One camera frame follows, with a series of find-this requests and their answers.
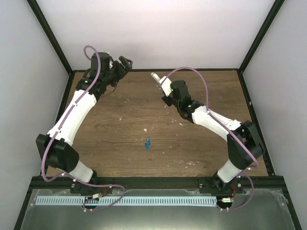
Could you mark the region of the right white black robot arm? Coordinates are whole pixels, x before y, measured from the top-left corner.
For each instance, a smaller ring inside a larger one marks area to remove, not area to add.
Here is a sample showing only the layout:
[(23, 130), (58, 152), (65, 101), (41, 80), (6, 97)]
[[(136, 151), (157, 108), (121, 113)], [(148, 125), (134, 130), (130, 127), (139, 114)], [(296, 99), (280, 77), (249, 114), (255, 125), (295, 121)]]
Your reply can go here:
[(242, 123), (226, 118), (193, 100), (183, 80), (165, 79), (159, 84), (167, 106), (173, 105), (183, 119), (207, 128), (226, 141), (228, 160), (213, 176), (215, 191), (226, 192), (230, 182), (251, 164), (257, 164), (257, 159), (265, 153), (256, 126), (250, 121)]

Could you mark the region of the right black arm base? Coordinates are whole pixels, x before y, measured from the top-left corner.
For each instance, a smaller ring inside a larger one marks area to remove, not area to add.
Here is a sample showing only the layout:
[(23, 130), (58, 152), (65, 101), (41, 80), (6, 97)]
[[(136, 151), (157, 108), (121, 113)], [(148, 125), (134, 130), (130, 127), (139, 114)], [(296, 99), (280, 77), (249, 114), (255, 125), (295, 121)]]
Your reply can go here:
[(228, 183), (222, 182), (217, 177), (198, 177), (197, 185), (201, 193), (226, 195), (232, 192), (242, 193), (242, 189), (237, 186), (238, 180), (233, 179)]

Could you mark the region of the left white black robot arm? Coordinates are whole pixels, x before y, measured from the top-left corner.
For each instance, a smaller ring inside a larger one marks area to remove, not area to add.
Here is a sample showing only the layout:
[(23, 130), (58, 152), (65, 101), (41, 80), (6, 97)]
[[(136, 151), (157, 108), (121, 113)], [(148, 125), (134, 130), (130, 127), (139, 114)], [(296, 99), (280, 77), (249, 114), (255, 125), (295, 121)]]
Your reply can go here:
[(43, 177), (46, 177), (46, 166), (50, 166), (81, 181), (81, 188), (86, 193), (97, 190), (97, 173), (82, 163), (72, 145), (85, 117), (105, 94), (107, 87), (117, 87), (118, 82), (132, 70), (132, 65), (132, 60), (124, 56), (114, 60), (105, 52), (92, 55), (91, 66), (78, 81), (72, 100), (60, 119), (47, 134), (40, 134), (35, 140), (42, 159)]

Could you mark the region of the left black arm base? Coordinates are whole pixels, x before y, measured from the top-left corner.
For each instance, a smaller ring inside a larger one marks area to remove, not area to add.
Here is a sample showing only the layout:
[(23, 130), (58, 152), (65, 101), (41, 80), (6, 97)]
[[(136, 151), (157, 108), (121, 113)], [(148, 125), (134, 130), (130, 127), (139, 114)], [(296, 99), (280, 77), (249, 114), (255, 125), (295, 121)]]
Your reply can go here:
[(83, 182), (79, 179), (73, 179), (73, 183), (71, 185), (71, 193), (72, 194), (108, 194), (111, 193), (114, 186), (111, 185), (112, 180), (107, 179), (106, 177), (95, 177), (89, 182)]

